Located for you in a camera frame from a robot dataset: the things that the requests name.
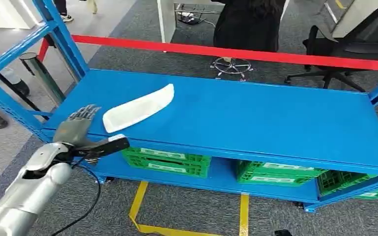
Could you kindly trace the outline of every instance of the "red barrier tape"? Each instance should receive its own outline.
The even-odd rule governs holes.
[[[251,59],[261,61],[272,61],[302,65],[324,65],[335,67],[346,67],[354,69],[378,70],[378,60],[362,60],[335,57],[308,56],[289,53],[256,52],[238,49],[224,49],[198,45],[187,45],[177,43],[160,43],[143,40],[132,40],[123,38],[108,38],[86,35],[72,35],[73,40],[78,43],[106,45],[114,47],[135,48],[151,51],[167,51],[174,53],[185,53],[216,57],[232,57],[240,59]]]
[[[45,54],[47,53],[49,44],[45,38],[43,38],[43,41],[41,42],[40,52],[37,55],[37,58],[43,62]]]

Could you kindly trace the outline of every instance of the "blue metal shelf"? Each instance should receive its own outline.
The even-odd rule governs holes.
[[[90,134],[110,136],[107,110],[168,83],[173,101],[119,132],[136,147],[378,174],[378,117],[358,92],[91,69],[44,128],[96,104]]]
[[[378,175],[378,87],[371,93],[287,87],[201,78],[90,70],[52,0],[33,0],[44,25],[0,56],[0,69],[50,33],[79,84],[42,124],[0,88],[0,108],[45,142],[78,108],[102,109],[89,137],[104,139],[102,114],[168,83],[175,98],[154,116],[120,131],[134,147],[214,157],[209,177],[194,178],[130,167],[118,154],[90,166],[98,177],[120,177],[304,202],[305,211],[378,189],[378,177],[318,197],[315,181],[300,187],[236,182],[231,159],[285,163]]]
[[[299,187],[283,187],[266,184],[240,184],[236,181],[234,160],[213,157],[208,178],[145,170],[131,167],[120,153],[101,158],[95,168],[98,174],[133,180],[171,184],[229,193],[248,193],[254,196],[290,201],[318,203],[316,181],[311,180]]]

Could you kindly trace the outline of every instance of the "robotic arm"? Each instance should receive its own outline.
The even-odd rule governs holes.
[[[72,113],[57,128],[53,143],[40,147],[21,168],[0,200],[0,236],[24,236],[47,203],[69,180],[74,157],[95,159],[129,147],[124,135],[90,142],[86,134],[99,108]]]

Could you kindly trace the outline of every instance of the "office chair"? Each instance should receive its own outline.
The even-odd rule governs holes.
[[[323,38],[316,37],[318,31],[323,34]],[[333,38],[331,34],[312,26],[309,39],[303,44],[307,48],[307,55],[378,60],[378,9],[344,38]],[[319,65],[316,67],[321,71],[289,75],[284,82],[290,84],[291,78],[294,77],[323,76],[324,89],[328,88],[331,79],[334,78],[360,92],[365,92],[349,78],[352,72],[365,70]],[[311,66],[305,65],[305,70],[310,71]]]

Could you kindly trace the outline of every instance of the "person's legs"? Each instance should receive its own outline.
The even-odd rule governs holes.
[[[53,0],[60,15],[67,16],[66,0]]]
[[[73,20],[73,17],[67,14],[66,0],[53,0],[53,2],[64,22],[70,22]]]

